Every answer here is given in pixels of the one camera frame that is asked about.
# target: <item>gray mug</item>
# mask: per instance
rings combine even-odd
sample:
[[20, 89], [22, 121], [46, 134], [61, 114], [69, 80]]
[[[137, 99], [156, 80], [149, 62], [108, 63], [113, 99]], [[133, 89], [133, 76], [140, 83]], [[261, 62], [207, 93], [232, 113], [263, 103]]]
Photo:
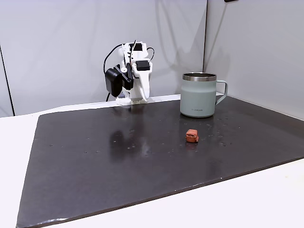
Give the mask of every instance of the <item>gray mug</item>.
[[[188, 73], [182, 77], [180, 112], [186, 116], [203, 118], [214, 114], [215, 106], [225, 99], [228, 84], [208, 73]], [[225, 83], [225, 93], [216, 102], [217, 85]]]

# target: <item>cable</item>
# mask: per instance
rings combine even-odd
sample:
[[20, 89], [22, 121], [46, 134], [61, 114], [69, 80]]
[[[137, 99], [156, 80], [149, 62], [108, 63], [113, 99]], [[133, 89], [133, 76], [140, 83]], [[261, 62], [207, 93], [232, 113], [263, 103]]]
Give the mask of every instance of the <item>cable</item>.
[[108, 100], [109, 100], [109, 96], [110, 96], [110, 93], [108, 93], [108, 96], [106, 97], [106, 102], [108, 102]]
[[133, 53], [133, 50], [134, 50], [134, 48], [135, 48], [135, 45], [136, 45], [136, 40], [134, 41], [134, 43], [133, 43], [133, 47], [132, 47], [132, 49], [131, 49], [131, 53], [130, 53], [130, 65], [132, 66], [132, 53]]
[[108, 57], [110, 56], [110, 54], [112, 54], [112, 52], [114, 52], [114, 50], [116, 49], [116, 48], [118, 48], [119, 46], [121, 46], [121, 45], [123, 45], [123, 44], [120, 44], [120, 45], [117, 45], [116, 47], [114, 47], [113, 48], [113, 50], [106, 56], [106, 58], [104, 59], [105, 61], [104, 61], [104, 75], [105, 75], [105, 63], [106, 63], [106, 60], [108, 59]]
[[[114, 47], [113, 49], [112, 49], [112, 51], [106, 56], [106, 58], [104, 59], [105, 61], [104, 61], [104, 76], [105, 76], [105, 63], [106, 63], [106, 60], [109, 58], [109, 56], [114, 52], [114, 50], [116, 49], [116, 48], [118, 48], [119, 46], [121, 46], [121, 45], [123, 45], [123, 44], [119, 44], [119, 45], [117, 45], [116, 47]], [[109, 100], [109, 97], [110, 97], [110, 93], [108, 94], [108, 96], [106, 97], [106, 102]]]
[[148, 47], [147, 48], [147, 50], [149, 50], [149, 49], [152, 49], [153, 50], [153, 55], [152, 55], [152, 58], [151, 58], [151, 60], [153, 59], [153, 57], [154, 57], [154, 53], [155, 53], [155, 51], [154, 51], [154, 48], [152, 48], [152, 47]]

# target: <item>mug lid rim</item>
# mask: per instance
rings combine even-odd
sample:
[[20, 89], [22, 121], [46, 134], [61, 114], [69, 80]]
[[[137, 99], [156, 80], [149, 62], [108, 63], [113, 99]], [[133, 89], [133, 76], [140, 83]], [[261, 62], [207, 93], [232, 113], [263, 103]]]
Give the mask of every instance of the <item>mug lid rim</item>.
[[195, 82], [207, 82], [207, 81], [216, 81], [217, 75], [204, 72], [191, 72], [183, 74], [183, 80], [186, 81], [195, 81]]

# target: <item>dark table surface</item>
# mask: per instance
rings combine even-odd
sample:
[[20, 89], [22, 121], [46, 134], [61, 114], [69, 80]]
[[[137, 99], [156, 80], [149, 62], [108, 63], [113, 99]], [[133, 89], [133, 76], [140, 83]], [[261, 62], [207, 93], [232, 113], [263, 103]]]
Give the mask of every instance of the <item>dark table surface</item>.
[[[304, 157], [303, 121], [231, 97], [205, 119], [181, 115], [179, 104], [40, 116], [17, 227], [101, 214]], [[185, 141], [189, 129], [199, 143]]]

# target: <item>white wall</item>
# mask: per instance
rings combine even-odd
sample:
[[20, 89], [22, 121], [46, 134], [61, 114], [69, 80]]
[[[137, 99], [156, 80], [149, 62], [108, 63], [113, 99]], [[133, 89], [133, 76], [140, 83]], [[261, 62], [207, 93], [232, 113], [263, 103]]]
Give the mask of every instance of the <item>white wall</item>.
[[204, 70], [230, 96], [304, 119], [303, 12], [302, 0], [209, 0]]
[[[104, 58], [135, 39], [155, 49], [151, 95], [179, 93], [182, 74], [202, 70], [206, 4], [0, 0], [0, 41], [15, 113], [104, 101]], [[106, 67], [121, 62], [117, 53]]]
[[2, 57], [0, 55], [0, 117], [13, 116], [13, 111], [9, 98], [9, 90], [4, 74]]

